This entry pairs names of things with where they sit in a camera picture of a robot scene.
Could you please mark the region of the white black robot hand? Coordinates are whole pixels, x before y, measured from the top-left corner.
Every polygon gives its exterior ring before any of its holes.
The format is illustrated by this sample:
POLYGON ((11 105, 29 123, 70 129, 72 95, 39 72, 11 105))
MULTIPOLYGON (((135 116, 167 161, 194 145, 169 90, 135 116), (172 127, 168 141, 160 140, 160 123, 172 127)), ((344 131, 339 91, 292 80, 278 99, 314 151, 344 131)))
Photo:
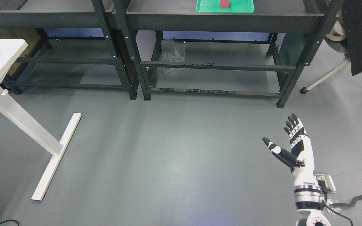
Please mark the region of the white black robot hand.
POLYGON ((273 143, 267 137, 262 139, 264 144, 273 156, 290 169, 295 177, 294 186, 317 186, 317 179, 314 176, 313 147, 303 122, 293 113, 288 116, 284 130, 290 140, 290 151, 273 143))

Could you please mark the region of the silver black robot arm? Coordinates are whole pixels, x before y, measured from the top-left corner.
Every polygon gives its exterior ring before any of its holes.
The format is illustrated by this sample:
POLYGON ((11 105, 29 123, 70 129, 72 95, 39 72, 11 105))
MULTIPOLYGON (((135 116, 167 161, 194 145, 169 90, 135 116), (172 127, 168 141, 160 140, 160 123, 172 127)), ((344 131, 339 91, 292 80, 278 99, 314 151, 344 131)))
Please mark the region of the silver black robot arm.
POLYGON ((323 209, 326 204, 332 204, 332 201, 324 195, 335 193, 336 186, 329 174, 315 174, 315 177, 318 184, 294 188, 296 210, 300 214, 296 226, 330 226, 323 209))

